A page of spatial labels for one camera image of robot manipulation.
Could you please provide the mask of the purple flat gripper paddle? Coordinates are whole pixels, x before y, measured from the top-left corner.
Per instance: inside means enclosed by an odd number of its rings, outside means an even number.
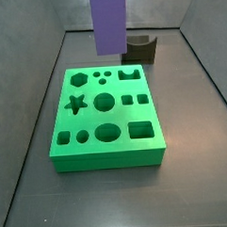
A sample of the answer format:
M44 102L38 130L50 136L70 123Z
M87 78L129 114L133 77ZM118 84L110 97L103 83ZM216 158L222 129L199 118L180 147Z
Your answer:
M89 0L97 54L109 56L127 51L125 0Z

